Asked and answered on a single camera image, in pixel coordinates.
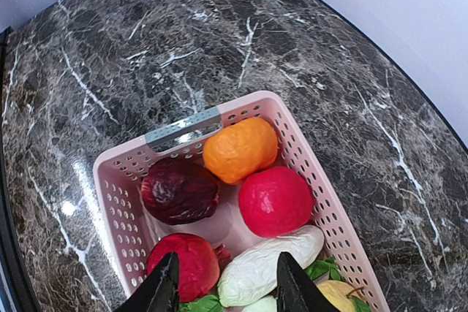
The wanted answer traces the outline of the orange toy fruit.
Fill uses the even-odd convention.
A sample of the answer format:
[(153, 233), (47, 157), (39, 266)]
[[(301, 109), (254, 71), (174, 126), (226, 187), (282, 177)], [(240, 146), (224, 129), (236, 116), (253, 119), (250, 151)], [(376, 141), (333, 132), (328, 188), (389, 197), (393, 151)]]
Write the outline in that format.
[(226, 184), (237, 184), (275, 161), (279, 143), (272, 125), (247, 118), (209, 137), (203, 147), (205, 167)]

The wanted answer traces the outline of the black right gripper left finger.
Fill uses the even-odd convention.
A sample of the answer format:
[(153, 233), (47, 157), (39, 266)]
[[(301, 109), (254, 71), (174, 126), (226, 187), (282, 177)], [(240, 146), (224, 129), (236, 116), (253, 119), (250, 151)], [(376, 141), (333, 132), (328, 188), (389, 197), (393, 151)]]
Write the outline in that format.
[(176, 312), (179, 308), (178, 254), (164, 255), (148, 277), (115, 312)]

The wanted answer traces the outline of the red toy pomegranate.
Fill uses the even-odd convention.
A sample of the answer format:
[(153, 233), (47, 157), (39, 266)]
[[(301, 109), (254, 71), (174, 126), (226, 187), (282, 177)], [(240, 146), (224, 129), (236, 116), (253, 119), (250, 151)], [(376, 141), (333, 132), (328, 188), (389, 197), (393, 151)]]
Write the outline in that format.
[(173, 233), (163, 237), (153, 247), (146, 261), (146, 273), (150, 274), (162, 257), (170, 252), (178, 254), (178, 292), (183, 303), (191, 303), (206, 296), (219, 280), (220, 262), (230, 258), (230, 252), (224, 245), (213, 248), (200, 236)]

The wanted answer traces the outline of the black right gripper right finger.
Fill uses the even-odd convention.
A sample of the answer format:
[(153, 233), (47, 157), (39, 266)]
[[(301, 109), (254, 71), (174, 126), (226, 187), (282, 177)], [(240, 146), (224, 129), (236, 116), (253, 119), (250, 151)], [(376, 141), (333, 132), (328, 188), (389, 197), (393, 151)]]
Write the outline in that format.
[(289, 252), (280, 253), (276, 278), (277, 311), (339, 312), (320, 292)]

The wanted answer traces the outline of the white toy cabbage with leaves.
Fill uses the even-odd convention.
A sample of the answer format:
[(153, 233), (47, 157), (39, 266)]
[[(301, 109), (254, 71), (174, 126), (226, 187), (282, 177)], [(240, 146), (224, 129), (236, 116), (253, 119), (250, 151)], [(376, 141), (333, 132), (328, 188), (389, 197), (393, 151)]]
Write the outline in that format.
[(325, 237), (321, 229), (306, 225), (288, 235), (263, 240), (229, 263), (217, 284), (217, 295), (209, 294), (191, 303), (180, 303), (180, 311), (224, 311), (251, 305), (277, 287), (276, 267), (281, 252), (290, 253), (312, 280), (328, 274), (332, 260), (319, 261)]

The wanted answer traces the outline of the red toy apple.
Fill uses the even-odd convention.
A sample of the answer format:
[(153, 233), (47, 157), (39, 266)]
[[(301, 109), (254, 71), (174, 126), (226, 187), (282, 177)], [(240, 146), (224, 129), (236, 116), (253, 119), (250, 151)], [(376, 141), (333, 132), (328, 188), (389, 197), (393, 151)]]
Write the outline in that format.
[(294, 170), (277, 166), (250, 175), (238, 194), (245, 225), (259, 237), (278, 237), (302, 227), (312, 216), (308, 183)]

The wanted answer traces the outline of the white toy radish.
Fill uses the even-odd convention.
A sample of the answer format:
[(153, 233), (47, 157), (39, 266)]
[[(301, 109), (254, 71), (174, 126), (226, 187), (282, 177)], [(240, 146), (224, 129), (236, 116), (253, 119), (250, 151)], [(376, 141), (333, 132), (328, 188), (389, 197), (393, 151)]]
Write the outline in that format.
[(276, 298), (271, 295), (265, 296), (246, 306), (242, 312), (277, 312)]

